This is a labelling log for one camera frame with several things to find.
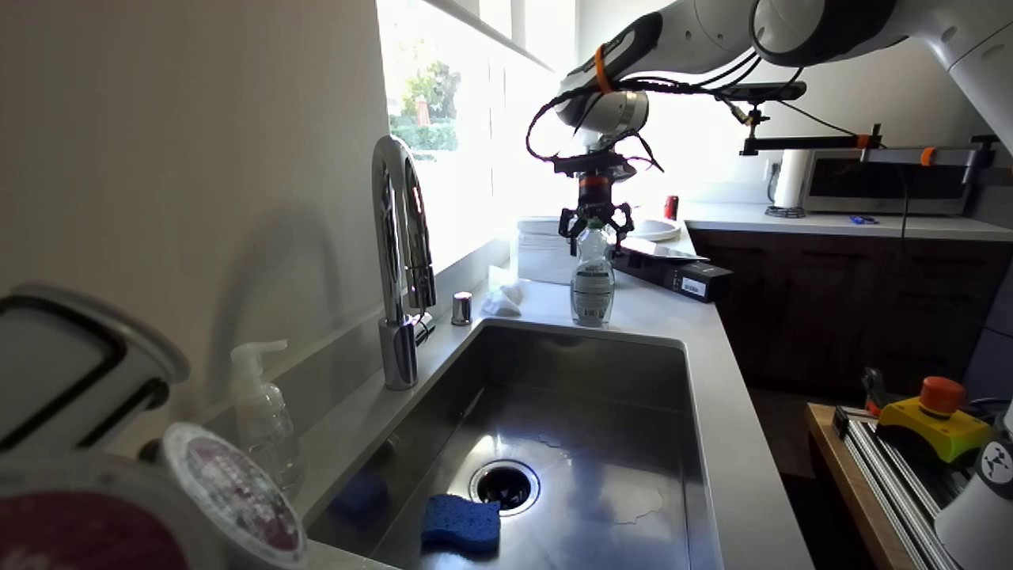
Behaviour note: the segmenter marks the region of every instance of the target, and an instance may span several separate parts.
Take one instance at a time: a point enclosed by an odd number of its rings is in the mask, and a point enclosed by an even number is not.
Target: faucet
[[[438,305],[431,231],[404,143],[379,136],[373,147],[373,216],[379,247],[379,357],[385,387],[419,383],[415,344],[434,333]]]

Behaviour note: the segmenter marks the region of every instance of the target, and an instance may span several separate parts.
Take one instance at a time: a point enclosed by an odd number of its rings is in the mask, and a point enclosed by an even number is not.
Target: drain strainer
[[[499,504],[499,514],[518,514],[525,506],[533,506],[540,493],[540,480],[534,476],[534,468],[528,468],[525,463],[485,463],[473,476],[470,476],[470,497],[480,504]]]

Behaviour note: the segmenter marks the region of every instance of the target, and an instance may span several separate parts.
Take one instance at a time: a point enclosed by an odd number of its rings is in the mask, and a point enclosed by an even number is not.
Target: stainless steel sink
[[[431,493],[499,504],[496,556],[422,552]],[[395,568],[719,568],[679,341],[485,322],[311,538]]]

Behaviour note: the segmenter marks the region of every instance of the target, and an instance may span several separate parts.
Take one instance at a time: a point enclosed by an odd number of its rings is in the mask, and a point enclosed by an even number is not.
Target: window
[[[438,266],[544,196],[565,203],[571,184],[523,147],[553,74],[424,0],[379,0],[379,41],[388,132],[411,148]]]

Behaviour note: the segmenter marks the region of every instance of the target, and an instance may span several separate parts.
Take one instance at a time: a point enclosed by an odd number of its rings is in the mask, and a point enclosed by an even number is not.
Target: kitchen cabinet
[[[925,375],[965,377],[1010,244],[694,231],[734,269],[719,314],[746,383],[859,397],[884,368],[911,392]]]
[[[979,398],[1013,397],[1013,269],[989,305],[988,327],[972,357],[967,392]]]

